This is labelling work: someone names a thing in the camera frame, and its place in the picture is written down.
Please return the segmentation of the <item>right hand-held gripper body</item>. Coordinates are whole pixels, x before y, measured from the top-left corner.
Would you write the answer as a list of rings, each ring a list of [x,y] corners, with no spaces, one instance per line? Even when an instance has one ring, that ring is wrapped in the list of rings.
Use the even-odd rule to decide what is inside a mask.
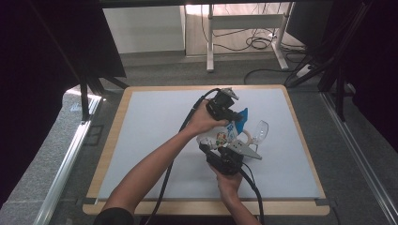
[[[262,159],[248,144],[240,140],[235,140],[226,146],[220,146],[217,151],[218,154],[212,150],[206,150],[207,163],[224,175],[238,173],[243,165],[244,158]]]

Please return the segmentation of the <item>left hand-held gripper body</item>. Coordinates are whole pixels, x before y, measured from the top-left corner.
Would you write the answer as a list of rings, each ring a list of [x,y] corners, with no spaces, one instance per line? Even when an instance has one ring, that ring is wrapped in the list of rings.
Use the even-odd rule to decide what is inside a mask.
[[[218,91],[216,96],[208,102],[207,111],[217,121],[233,121],[232,115],[235,112],[230,110],[230,107],[234,104],[235,99],[238,99],[238,96],[231,87],[222,88]]]

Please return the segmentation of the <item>white and blue powder bag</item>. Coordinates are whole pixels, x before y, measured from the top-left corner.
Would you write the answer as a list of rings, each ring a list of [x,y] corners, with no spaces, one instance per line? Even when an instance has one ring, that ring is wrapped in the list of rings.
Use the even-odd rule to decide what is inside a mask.
[[[199,144],[208,145],[211,150],[231,143],[243,131],[244,125],[248,120],[249,109],[245,108],[239,112],[240,121],[229,122],[224,127],[215,127],[212,130],[197,136],[196,141]]]

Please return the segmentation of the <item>clear glass cup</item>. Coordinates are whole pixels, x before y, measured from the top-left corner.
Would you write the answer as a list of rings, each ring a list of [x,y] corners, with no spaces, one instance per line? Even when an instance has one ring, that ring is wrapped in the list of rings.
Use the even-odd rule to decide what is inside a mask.
[[[269,125],[266,121],[260,120],[253,132],[243,129],[237,139],[246,145],[260,145],[267,137]]]

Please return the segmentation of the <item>person's left hand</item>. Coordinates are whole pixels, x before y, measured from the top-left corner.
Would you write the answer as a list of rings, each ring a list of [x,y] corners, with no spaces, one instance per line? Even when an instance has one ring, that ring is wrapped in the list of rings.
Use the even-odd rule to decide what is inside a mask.
[[[195,137],[213,128],[224,127],[229,123],[228,120],[215,120],[207,111],[207,104],[207,99],[200,103],[188,125],[183,129],[183,132],[188,136]]]

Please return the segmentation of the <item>person's right hand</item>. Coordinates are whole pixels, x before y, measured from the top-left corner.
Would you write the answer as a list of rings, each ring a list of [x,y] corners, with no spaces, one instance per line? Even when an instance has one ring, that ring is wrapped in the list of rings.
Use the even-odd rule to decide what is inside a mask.
[[[238,199],[238,189],[242,181],[242,175],[225,175],[217,171],[213,166],[210,169],[216,174],[218,188],[223,202],[228,203]]]

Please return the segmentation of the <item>white table mat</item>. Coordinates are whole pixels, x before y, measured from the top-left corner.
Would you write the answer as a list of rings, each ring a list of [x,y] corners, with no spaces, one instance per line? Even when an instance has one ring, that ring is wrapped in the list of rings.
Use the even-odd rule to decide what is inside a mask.
[[[143,91],[130,97],[113,157],[99,190],[106,200],[126,173],[152,150],[180,129],[202,90]],[[260,160],[246,157],[263,199],[315,199],[320,196],[304,144],[293,119],[284,90],[261,88],[237,90],[236,112],[248,111],[244,128],[254,133],[259,122],[268,123],[268,135],[256,147]],[[171,171],[166,200],[217,199],[214,172],[195,140],[177,156]]]

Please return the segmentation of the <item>white power strip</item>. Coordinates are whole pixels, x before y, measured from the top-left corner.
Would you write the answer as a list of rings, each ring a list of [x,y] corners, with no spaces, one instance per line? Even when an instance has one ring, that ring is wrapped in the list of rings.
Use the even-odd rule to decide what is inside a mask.
[[[313,68],[314,67],[312,65],[307,64],[297,72],[296,76],[300,78],[300,77],[306,75],[307,73],[309,73]]]

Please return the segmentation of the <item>person's black sleeve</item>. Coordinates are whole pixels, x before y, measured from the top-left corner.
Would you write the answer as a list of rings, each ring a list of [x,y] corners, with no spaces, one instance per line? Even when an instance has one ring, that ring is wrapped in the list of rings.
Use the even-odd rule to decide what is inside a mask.
[[[93,225],[134,225],[134,218],[126,209],[108,208],[96,216]]]

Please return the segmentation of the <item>black stand with short legs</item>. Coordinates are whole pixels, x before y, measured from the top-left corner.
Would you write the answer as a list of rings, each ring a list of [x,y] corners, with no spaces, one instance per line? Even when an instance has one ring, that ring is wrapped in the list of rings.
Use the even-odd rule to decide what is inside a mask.
[[[104,75],[102,77],[106,81],[115,84],[116,86],[126,89],[129,87],[126,83],[121,82],[115,77]],[[102,95],[104,93],[104,87],[100,81],[100,77],[97,76],[80,76],[78,78],[80,89],[81,89],[81,102],[82,102],[82,121],[88,121],[90,117],[89,102],[88,102],[88,88],[96,95]]]

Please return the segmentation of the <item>narrow black curtain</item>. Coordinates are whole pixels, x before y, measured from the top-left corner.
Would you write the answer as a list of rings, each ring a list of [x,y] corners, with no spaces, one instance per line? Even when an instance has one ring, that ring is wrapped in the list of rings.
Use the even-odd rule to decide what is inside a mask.
[[[353,103],[398,152],[398,0],[371,6],[344,51]]]

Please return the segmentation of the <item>wide black curtain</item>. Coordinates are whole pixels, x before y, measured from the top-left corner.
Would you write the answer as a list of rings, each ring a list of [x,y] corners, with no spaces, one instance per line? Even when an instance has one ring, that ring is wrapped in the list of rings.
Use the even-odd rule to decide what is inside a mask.
[[[46,139],[64,93],[124,74],[100,0],[0,0],[0,207]]]

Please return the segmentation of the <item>white desk frame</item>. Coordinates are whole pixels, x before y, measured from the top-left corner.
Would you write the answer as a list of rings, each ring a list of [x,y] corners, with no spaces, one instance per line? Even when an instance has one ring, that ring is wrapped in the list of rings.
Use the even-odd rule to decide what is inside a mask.
[[[281,52],[281,44],[287,22],[290,16],[293,3],[290,2],[286,11],[282,14],[257,14],[257,15],[225,15],[214,16],[212,5],[209,6],[207,16],[207,71],[214,71],[214,52],[213,52],[213,36],[214,30],[228,29],[267,29],[276,28],[278,34],[276,40],[271,42],[271,47],[279,62],[282,71],[289,69],[283,54]]]

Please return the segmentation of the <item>white wall panel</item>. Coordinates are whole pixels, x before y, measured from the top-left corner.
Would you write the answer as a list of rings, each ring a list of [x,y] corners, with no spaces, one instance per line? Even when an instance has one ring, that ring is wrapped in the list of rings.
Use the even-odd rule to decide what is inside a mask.
[[[119,53],[185,50],[184,7],[120,7],[103,12]]]

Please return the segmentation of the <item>aluminium floor rail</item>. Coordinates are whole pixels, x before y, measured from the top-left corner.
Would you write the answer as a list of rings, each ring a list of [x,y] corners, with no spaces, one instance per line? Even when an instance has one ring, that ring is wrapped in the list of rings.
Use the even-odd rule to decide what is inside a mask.
[[[84,120],[80,122],[77,130],[74,133],[68,151],[62,160],[62,163],[54,177],[53,183],[49,188],[42,206],[38,210],[38,215],[35,218],[33,225],[49,225],[54,214],[54,210],[69,179],[74,162],[79,155],[86,133],[90,128],[92,117],[96,112],[100,102],[101,97],[99,96],[88,97],[88,106],[86,109],[84,109],[84,111],[87,112],[87,115],[84,116]]]
[[[357,166],[359,167],[363,178],[365,179],[369,189],[372,191],[388,223],[390,225],[398,225],[398,207],[395,205],[395,202],[391,198],[384,185],[376,176],[375,171],[373,170],[366,156],[363,154],[357,140],[353,136],[348,125],[340,118],[337,112],[335,112],[335,103],[333,102],[330,94],[321,93],[320,97],[326,104],[332,120],[340,131],[344,142],[349,149],[349,152],[357,163]]]

